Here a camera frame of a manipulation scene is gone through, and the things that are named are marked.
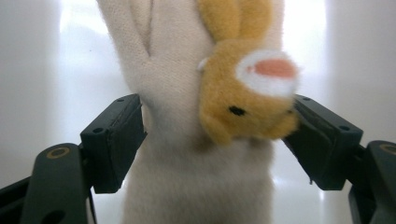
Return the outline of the white plastic bin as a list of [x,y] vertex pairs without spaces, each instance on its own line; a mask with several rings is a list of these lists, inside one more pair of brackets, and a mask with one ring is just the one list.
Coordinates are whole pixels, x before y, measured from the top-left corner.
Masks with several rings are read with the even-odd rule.
[[[300,92],[396,142],[396,0],[285,0],[284,43]],[[80,132],[133,92],[97,0],[0,0],[0,188],[35,156]],[[272,144],[271,224],[350,224],[347,195],[322,191],[288,149]],[[128,180],[99,195],[99,224],[123,224]]]

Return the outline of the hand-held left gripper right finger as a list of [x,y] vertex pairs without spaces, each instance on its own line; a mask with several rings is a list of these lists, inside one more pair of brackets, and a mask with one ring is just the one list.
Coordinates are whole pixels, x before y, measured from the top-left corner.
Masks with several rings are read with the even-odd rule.
[[340,190],[347,181],[363,187],[363,130],[302,95],[295,97],[294,108],[299,125],[283,142],[310,180],[323,190]]

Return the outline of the cream glove with rabbit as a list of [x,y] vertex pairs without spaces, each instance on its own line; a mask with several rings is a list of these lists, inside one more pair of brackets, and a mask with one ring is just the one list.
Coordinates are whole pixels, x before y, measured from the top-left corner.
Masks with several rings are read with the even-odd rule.
[[272,144],[298,125],[284,0],[97,0],[148,136],[123,224],[271,224]]

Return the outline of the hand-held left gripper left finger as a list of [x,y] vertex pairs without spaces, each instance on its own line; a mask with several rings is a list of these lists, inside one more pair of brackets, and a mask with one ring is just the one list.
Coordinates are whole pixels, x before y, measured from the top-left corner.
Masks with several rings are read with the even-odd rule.
[[115,193],[127,175],[147,133],[138,94],[111,103],[80,134],[83,151],[92,164],[96,193]]

